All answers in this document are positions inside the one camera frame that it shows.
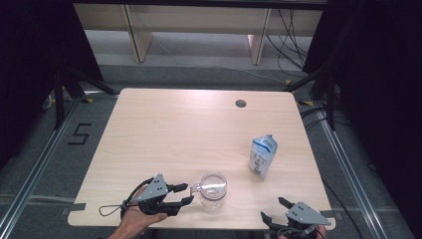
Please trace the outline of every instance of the clear glass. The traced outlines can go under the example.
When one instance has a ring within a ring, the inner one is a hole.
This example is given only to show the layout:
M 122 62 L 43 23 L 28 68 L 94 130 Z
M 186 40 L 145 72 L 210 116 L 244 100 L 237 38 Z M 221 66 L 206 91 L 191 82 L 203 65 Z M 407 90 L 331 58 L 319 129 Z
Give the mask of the clear glass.
M 225 201 L 227 194 L 227 179 L 219 171 L 210 171 L 202 176 L 200 183 L 194 183 L 190 187 L 191 194 L 200 192 L 201 203 L 207 210 L 220 208 Z

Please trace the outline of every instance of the tabletop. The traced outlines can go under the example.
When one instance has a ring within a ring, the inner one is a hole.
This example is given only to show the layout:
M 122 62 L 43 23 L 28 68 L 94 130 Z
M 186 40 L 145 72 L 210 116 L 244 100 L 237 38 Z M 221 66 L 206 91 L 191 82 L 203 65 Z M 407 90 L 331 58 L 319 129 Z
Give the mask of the tabletop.
M 238 107 L 242 101 L 244 107 Z M 252 139 L 271 134 L 279 147 L 267 177 L 249 167 Z M 72 211 L 74 226 L 117 226 L 119 213 L 102 217 L 99 208 L 120 204 L 143 180 L 162 173 L 168 184 L 199 182 L 210 170 L 228 181 L 224 205 L 205 210 L 196 196 L 175 217 L 155 228 L 268 229 L 261 211 L 286 224 L 278 201 L 303 201 L 331 210 L 317 164 L 291 93 L 125 89 L 108 120 Z M 189 196 L 169 193 L 165 202 Z M 332 229 L 335 220 L 330 218 Z

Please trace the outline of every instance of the floor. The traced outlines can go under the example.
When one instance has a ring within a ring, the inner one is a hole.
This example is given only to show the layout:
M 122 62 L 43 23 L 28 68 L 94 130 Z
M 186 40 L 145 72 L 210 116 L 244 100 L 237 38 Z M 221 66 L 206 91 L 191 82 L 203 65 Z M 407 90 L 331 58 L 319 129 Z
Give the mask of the floor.
M 287 80 L 295 82 L 306 75 L 286 58 L 278 61 L 279 54 L 268 40 L 261 64 L 253 66 L 247 38 L 241 35 L 155 33 L 145 62 L 141 64 L 134 61 L 126 33 L 87 31 L 87 36 L 105 82 L 117 90 L 125 87 L 164 88 L 165 83 L 174 80 L 173 88 L 208 89 L 214 84 L 224 89 L 279 91 L 286 86 Z M 277 36 L 271 39 L 280 44 Z M 297 44 L 306 51 L 311 40 L 297 38 Z M 298 54 L 286 52 L 298 64 L 301 63 Z M 183 80 L 183 77 L 192 78 L 190 75 L 195 71 L 203 74 L 203 79 L 210 79 L 203 82 Z M 149 74 L 149 80 L 140 82 L 138 79 L 142 74 Z M 224 76 L 236 76 L 237 80 L 231 82 Z M 323 104 L 321 101 L 315 102 L 314 106 L 307 105 L 311 87 L 312 84 L 308 84 L 295 91 L 298 103 L 303 104 L 299 106 L 303 113 Z M 88 94 L 97 91 L 88 85 L 84 89 Z M 107 237 L 112 232 L 113 228 L 109 227 L 71 227 L 67 224 L 67 215 L 72 210 L 78 185 L 84 179 L 115 101 L 116 97 L 101 94 L 88 95 L 88 99 L 76 103 L 69 100 L 66 106 L 73 116 L 60 133 L 53 130 L 54 107 L 46 108 L 39 116 L 20 154 L 0 173 L 2 215 L 10 212 L 16 195 L 22 195 L 25 190 L 28 194 L 21 201 L 25 207 L 16 207 L 14 211 L 19 216 L 9 222 L 7 232 L 1 238 L 96 238 Z M 313 112 L 304 117 L 304 126 L 336 215 L 337 226 L 328 233 L 328 238 L 359 238 L 356 228 L 361 238 L 414 238 L 376 170 L 370 167 L 370 159 L 343 112 L 335 111 L 335 132 L 320 120 L 323 118 L 323 112 Z M 75 128 L 85 122 L 92 124 L 84 128 L 90 140 L 83 146 L 70 146 L 70 142 L 80 140 L 74 137 Z M 38 176 L 31 177 L 33 168 L 39 170 Z

